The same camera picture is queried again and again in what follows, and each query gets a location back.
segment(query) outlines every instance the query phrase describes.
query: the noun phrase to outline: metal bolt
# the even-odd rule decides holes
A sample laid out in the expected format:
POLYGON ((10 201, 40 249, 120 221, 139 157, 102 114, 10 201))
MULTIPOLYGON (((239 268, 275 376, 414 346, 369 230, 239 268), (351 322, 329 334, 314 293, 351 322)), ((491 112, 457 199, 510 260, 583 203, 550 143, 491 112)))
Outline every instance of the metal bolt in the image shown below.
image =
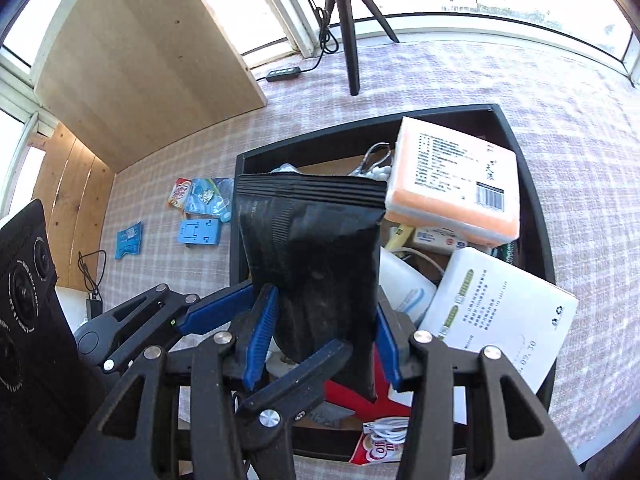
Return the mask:
POLYGON ((222 332, 216 332, 213 335, 213 341, 215 341, 219 345, 226 345, 229 341, 231 341, 231 338, 231 332, 227 332, 226 330, 223 330, 222 332))
POLYGON ((497 346, 491 346, 491 345, 485 346, 482 353, 484 353, 484 355, 489 359, 496 360, 502 357, 502 352, 500 352, 500 349, 497 346))
POLYGON ((265 428, 275 428, 280 423, 280 414, 276 410, 264 410, 259 420, 265 428))
POLYGON ((143 352, 143 356, 150 361, 153 359, 158 359, 162 355, 162 349, 159 346, 148 346, 145 348, 143 352))
POLYGON ((431 332, 427 332, 426 330, 416 330, 414 332, 414 339, 418 343, 430 343, 433 340, 433 336, 431 332))

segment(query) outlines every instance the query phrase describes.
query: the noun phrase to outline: black plastic bag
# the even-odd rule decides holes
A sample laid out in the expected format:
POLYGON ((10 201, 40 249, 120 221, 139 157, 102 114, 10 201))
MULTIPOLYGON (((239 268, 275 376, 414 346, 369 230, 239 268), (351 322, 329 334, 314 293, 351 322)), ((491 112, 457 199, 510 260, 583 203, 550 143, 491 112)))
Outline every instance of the black plastic bag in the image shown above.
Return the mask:
POLYGON ((372 346, 386 183, 356 176, 242 175, 236 206, 255 290, 280 290, 274 339, 301 362, 331 339, 353 344, 334 376, 375 399, 372 346))

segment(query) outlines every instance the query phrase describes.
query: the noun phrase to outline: orange tissue pack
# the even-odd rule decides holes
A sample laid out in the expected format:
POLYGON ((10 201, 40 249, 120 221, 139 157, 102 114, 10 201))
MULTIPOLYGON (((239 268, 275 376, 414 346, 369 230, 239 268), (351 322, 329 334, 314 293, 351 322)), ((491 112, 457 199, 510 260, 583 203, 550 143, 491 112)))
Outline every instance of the orange tissue pack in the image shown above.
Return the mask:
POLYGON ((402 118, 385 218, 449 228, 497 247, 520 235, 520 191, 511 150, 425 121, 402 118))

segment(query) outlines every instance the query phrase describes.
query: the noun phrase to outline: plaid tablecloth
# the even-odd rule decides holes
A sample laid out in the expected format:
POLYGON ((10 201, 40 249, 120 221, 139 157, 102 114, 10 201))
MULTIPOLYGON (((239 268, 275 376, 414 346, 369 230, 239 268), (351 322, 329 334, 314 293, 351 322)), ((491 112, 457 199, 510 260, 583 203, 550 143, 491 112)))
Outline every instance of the plaid tablecloth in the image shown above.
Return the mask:
MULTIPOLYGON (((283 60, 258 75, 296 63, 283 60)), ((538 190, 558 285, 580 299, 558 356, 550 412, 569 446, 581 446, 640 397, 639 92, 613 70, 561 51, 471 41, 361 47, 360 71, 357 97, 348 93, 341 54, 300 79, 263 82, 267 107, 117 174, 102 231, 106 304, 158 283, 203 296, 228 284, 228 228, 218 247, 176 241, 180 214, 165 205, 176 178, 232 176, 238 153, 334 124, 497 103, 538 190), (116 232, 140 220, 141 253, 114 261, 116 232)), ((188 416, 188 405, 180 412, 188 416)), ((462 468, 460 459, 455 463, 453 478, 462 468)), ((393 477, 392 466, 354 472, 305 459, 297 464, 305 479, 393 477)))

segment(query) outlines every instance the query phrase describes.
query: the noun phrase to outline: black tripod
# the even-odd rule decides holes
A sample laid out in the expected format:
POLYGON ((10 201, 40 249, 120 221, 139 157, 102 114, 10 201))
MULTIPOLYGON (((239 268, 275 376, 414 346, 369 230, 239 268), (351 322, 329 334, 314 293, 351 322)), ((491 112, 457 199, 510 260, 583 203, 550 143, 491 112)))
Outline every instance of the black tripod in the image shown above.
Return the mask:
MULTIPOLYGON (((382 14, 378 6, 373 0, 361 0, 367 9, 378 20, 386 34, 392 41, 400 43, 395 32, 382 14)), ((358 68, 358 47, 356 46, 356 29, 353 23, 353 10, 351 9, 351 0, 324 0, 324 10, 326 11, 324 18, 325 27, 331 22, 331 15, 334 12, 335 5, 338 5, 338 14, 340 15, 340 30, 342 31, 342 45, 344 46, 344 59, 347 63, 347 74, 349 77, 349 90, 351 95, 360 93, 360 70, 358 68)))

